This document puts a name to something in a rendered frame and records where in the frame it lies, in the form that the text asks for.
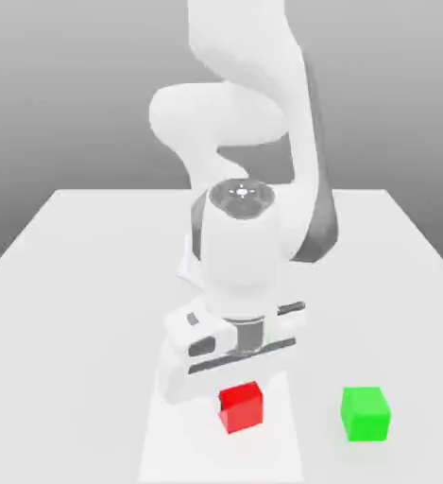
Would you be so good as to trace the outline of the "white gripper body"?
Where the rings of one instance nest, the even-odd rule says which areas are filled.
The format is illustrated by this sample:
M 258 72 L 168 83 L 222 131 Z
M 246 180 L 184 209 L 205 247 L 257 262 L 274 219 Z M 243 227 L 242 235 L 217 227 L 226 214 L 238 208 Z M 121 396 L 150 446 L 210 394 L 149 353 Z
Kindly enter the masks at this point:
M 214 397 L 220 390 L 256 381 L 264 385 L 297 359 L 295 337 L 271 342 L 253 354 L 223 354 L 194 363 L 162 344 L 162 397 L 171 405 L 195 398 Z

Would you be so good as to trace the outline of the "small green cube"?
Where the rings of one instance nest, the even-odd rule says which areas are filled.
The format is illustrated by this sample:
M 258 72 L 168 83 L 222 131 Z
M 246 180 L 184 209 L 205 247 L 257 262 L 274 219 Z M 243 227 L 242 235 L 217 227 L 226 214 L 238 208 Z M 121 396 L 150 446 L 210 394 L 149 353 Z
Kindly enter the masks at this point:
M 349 441 L 387 439 L 391 409 L 380 387 L 344 387 L 340 416 Z

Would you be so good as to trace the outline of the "small red cube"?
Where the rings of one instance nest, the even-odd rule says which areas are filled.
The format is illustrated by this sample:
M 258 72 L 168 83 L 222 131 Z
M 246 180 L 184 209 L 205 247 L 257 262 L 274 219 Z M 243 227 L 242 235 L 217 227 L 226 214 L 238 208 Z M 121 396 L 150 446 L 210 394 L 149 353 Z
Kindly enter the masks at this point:
M 255 381 L 223 389 L 218 393 L 218 399 L 218 416 L 228 434 L 263 422 L 264 395 Z

